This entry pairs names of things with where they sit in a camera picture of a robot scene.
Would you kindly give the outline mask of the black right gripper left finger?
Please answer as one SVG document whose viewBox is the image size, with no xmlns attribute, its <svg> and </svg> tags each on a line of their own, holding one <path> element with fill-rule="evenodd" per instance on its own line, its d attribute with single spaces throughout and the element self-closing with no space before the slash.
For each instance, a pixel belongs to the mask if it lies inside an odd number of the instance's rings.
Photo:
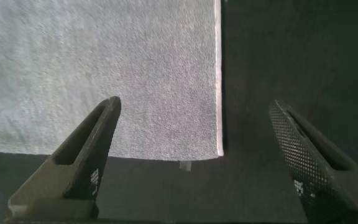
<svg viewBox="0 0 358 224">
<path fill-rule="evenodd" d="M 96 197 L 121 113 L 100 102 L 8 200 L 14 218 L 96 218 Z"/>
</svg>

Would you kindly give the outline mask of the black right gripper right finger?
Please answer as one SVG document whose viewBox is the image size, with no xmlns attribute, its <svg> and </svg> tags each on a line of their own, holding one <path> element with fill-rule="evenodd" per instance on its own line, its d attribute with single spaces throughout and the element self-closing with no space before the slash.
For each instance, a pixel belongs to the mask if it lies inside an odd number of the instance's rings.
<svg viewBox="0 0 358 224">
<path fill-rule="evenodd" d="M 358 223 L 358 164 L 291 106 L 269 116 L 309 223 Z"/>
</svg>

